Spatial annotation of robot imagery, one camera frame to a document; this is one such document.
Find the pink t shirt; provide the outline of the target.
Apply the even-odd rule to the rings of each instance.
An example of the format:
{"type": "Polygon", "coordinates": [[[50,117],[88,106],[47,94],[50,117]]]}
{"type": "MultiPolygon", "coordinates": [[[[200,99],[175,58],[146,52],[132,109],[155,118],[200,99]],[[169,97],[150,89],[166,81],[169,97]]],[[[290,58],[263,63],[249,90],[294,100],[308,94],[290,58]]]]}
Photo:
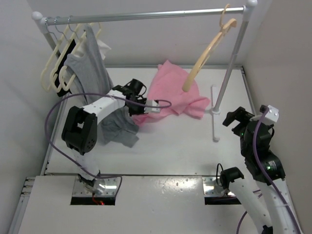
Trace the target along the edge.
{"type": "Polygon", "coordinates": [[[201,96],[196,82],[191,85],[188,92],[182,90],[188,72],[181,67],[170,63],[168,60],[158,66],[158,72],[154,76],[148,90],[147,99],[163,100],[171,102],[171,107],[161,109],[160,113],[149,113],[133,116],[136,125],[159,121],[169,115],[188,115],[195,119],[202,119],[210,99],[201,96]]]}

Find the beige plastic hanger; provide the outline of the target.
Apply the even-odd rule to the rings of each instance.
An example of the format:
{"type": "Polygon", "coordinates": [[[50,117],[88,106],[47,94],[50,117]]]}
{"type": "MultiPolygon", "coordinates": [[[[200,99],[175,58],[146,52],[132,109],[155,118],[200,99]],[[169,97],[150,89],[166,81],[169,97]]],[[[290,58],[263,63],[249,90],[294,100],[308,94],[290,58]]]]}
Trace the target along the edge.
{"type": "Polygon", "coordinates": [[[222,41],[222,39],[225,37],[225,35],[229,32],[231,28],[235,28],[237,26],[237,20],[232,18],[227,23],[223,23],[223,18],[225,15],[226,10],[230,7],[229,4],[227,4],[224,7],[224,10],[221,13],[221,17],[219,20],[219,27],[220,31],[217,33],[217,35],[214,37],[214,39],[209,43],[209,45],[206,47],[206,49],[203,51],[201,56],[198,58],[197,62],[191,69],[190,73],[188,74],[183,86],[182,90],[184,92],[189,92],[191,89],[191,86],[195,80],[195,77],[201,70],[201,68],[205,65],[210,55],[213,53],[214,49],[219,45],[219,43],[222,41]]]}

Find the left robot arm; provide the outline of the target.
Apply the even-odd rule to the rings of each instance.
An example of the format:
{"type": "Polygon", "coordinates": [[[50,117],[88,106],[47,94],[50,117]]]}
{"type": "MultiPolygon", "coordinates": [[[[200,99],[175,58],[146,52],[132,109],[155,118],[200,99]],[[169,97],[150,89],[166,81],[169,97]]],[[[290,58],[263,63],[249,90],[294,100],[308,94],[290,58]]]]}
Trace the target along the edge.
{"type": "Polygon", "coordinates": [[[98,190],[101,181],[100,170],[91,156],[98,131],[103,133],[105,143],[114,141],[129,148],[134,146],[138,126],[131,116],[144,113],[147,101],[141,92],[144,87],[142,82],[133,79],[124,86],[113,87],[105,97],[88,105],[70,108],[61,138],[79,164],[79,180],[89,190],[98,190]]]}

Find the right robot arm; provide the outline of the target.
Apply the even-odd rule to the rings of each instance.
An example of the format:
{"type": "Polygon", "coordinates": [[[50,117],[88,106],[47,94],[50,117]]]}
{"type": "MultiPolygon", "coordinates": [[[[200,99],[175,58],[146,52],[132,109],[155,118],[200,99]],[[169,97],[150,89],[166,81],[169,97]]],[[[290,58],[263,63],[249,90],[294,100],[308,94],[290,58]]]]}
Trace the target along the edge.
{"type": "Polygon", "coordinates": [[[232,167],[220,172],[223,189],[236,196],[260,234],[300,234],[302,230],[295,217],[289,195],[286,174],[280,159],[270,150],[278,109],[262,105],[260,115],[253,115],[243,107],[228,112],[224,126],[235,120],[232,132],[240,139],[240,152],[245,165],[256,182],[265,201],[262,204],[245,181],[243,173],[232,167]]]}

